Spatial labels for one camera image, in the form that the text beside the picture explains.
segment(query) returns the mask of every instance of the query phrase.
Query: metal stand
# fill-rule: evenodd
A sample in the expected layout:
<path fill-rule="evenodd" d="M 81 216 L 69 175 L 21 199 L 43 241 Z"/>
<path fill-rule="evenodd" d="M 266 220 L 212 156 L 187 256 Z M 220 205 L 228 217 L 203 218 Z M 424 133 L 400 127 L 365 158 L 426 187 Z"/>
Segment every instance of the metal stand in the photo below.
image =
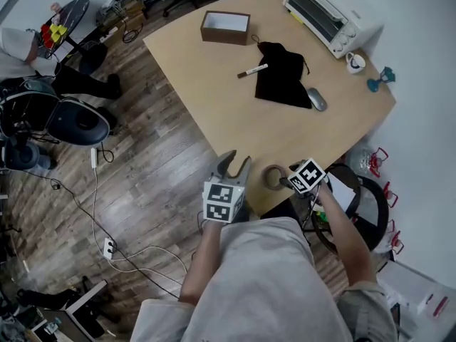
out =
<path fill-rule="evenodd" d="M 84 75 L 91 75 L 95 72 L 108 54 L 108 47 L 101 43 L 87 50 L 77 44 L 71 37 L 66 37 L 66 41 L 82 55 L 81 62 L 79 63 L 79 72 Z"/>

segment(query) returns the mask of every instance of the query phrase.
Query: power strip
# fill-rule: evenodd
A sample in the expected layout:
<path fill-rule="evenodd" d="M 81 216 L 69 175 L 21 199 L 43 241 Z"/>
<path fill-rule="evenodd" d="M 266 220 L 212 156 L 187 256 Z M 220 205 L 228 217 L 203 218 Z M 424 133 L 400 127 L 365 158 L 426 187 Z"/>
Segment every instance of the power strip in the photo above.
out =
<path fill-rule="evenodd" d="M 92 168 L 95 169 L 98 166 L 98 151 L 96 148 L 90 149 L 90 163 Z"/>
<path fill-rule="evenodd" d="M 105 248 L 103 250 L 103 256 L 107 259 L 113 259 L 114 254 L 114 242 L 112 239 L 105 238 Z"/>

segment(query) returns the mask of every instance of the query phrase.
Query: person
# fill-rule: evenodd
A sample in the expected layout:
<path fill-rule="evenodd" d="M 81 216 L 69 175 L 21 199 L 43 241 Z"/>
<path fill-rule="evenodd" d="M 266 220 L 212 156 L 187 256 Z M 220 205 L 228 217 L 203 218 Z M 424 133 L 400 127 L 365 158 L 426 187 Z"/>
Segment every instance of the person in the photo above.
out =
<path fill-rule="evenodd" d="M 178 301 L 142 303 L 131 341 L 396 341 L 366 243 L 318 194 L 349 287 L 336 303 L 295 219 L 207 221 Z"/>
<path fill-rule="evenodd" d="M 3 28 L 0 34 L 0 83 L 35 76 L 50 81 L 58 95 L 88 94 L 113 100 L 122 95 L 118 75 L 109 75 L 108 81 L 103 83 L 59 63 L 53 57 L 38 57 L 35 33 Z"/>

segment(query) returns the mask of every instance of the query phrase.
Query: oven door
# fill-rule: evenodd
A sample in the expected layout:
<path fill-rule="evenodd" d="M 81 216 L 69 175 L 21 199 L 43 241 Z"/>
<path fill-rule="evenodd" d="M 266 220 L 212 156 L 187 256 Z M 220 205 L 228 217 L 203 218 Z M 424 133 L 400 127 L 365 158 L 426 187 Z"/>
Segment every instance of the oven door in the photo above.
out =
<path fill-rule="evenodd" d="M 348 21 L 327 0 L 286 0 L 285 6 L 298 14 L 306 25 L 315 33 L 318 32 L 328 44 Z"/>

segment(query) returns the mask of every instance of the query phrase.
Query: power cable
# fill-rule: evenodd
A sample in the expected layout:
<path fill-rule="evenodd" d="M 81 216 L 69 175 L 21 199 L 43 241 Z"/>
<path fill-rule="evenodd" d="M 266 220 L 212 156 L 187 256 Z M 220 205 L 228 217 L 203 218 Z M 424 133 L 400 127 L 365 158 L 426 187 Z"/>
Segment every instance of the power cable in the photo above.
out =
<path fill-rule="evenodd" d="M 69 190 L 60 180 L 57 180 L 57 179 L 54 179 L 52 177 L 46 177 L 46 176 L 41 176 L 41 175 L 37 175 L 37 174 L 33 174 L 32 172 L 28 172 L 28 171 L 25 171 L 25 170 L 22 170 L 23 172 L 29 174 L 29 175 L 33 175 L 35 177 L 39 177 L 41 179 L 45 179 L 45 180 L 49 180 L 50 183 L 51 183 L 51 186 L 53 189 L 55 190 L 58 190 L 60 187 L 62 187 L 63 189 L 65 189 L 67 192 L 69 192 L 71 194 L 71 196 L 73 197 L 73 201 L 75 202 L 76 206 L 82 210 L 88 217 L 90 217 L 92 219 L 92 227 L 93 227 L 93 237 L 94 237 L 94 240 L 95 240 L 95 244 L 98 248 L 98 251 L 100 252 L 100 254 L 103 256 L 104 259 L 107 259 L 103 252 L 101 251 L 101 248 L 100 246 L 98 245 L 98 242 L 96 241 L 96 238 L 95 238 L 95 225 L 94 224 L 97 224 L 101 230 L 103 230 L 106 235 L 109 236 L 109 238 L 113 241 L 113 247 L 116 251 L 119 251 L 120 254 L 122 254 L 122 256 L 124 257 L 124 259 L 116 259 L 116 260 L 113 260 L 113 261 L 123 261 L 123 260 L 126 260 L 127 262 L 129 262 L 135 269 L 134 270 L 129 270 L 129 271 L 125 271 L 125 270 L 120 270 L 120 269 L 117 269 L 116 267 L 114 267 L 111 263 L 110 263 L 110 260 L 108 260 L 108 263 L 111 267 L 113 267 L 115 270 L 119 271 L 119 272 L 135 272 L 135 271 L 138 271 L 140 272 L 146 279 L 148 279 L 150 282 L 152 282 L 154 285 L 156 285 L 156 287 L 158 287 L 159 289 L 162 289 L 163 291 L 165 291 L 166 293 L 168 293 L 169 295 L 175 297 L 176 299 L 178 299 L 178 297 L 173 294 L 172 292 L 168 291 L 167 289 L 163 288 L 161 285 L 159 285 L 157 282 L 153 281 L 147 274 L 145 274 L 143 272 L 143 270 L 148 270 L 148 271 L 151 271 L 151 272 L 154 272 L 156 274 L 159 274 L 160 276 L 163 276 L 171 281 L 174 281 L 178 284 L 180 284 L 178 281 L 175 281 L 174 279 L 171 279 L 170 277 L 164 275 L 164 274 L 161 274 L 160 272 L 158 271 L 155 271 L 155 270 L 152 270 L 152 269 L 140 269 L 138 268 L 131 260 L 130 260 L 130 257 L 133 257 L 133 256 L 136 256 L 137 254 L 145 251 L 146 249 L 140 251 L 140 252 L 137 252 L 136 254 L 132 255 L 132 256 L 129 256 L 129 257 L 126 257 L 124 255 L 124 253 L 117 247 L 117 243 L 114 239 L 113 236 L 111 236 L 111 234 L 99 223 L 95 220 L 95 202 L 96 202 L 96 195 L 97 195 L 97 188 L 98 188 L 98 175 L 96 174 L 96 170 L 94 169 L 94 173 L 95 173 L 95 183 L 96 183 L 96 188 L 95 190 L 93 191 L 95 194 L 93 196 L 93 209 L 92 209 L 92 213 L 93 215 L 90 215 L 89 212 L 87 212 L 84 208 L 81 207 L 81 205 L 78 203 L 78 201 L 76 200 L 76 196 L 74 194 L 74 192 L 72 192 L 71 190 Z"/>
<path fill-rule="evenodd" d="M 114 153 L 113 153 L 113 151 L 112 150 L 105 150 L 105 148 L 103 147 L 103 142 L 101 143 L 101 152 L 103 154 L 103 158 L 105 159 L 105 161 L 107 163 L 111 163 L 112 161 L 114 161 Z M 106 158 L 105 152 L 111 154 L 111 161 L 108 161 L 108 159 Z"/>

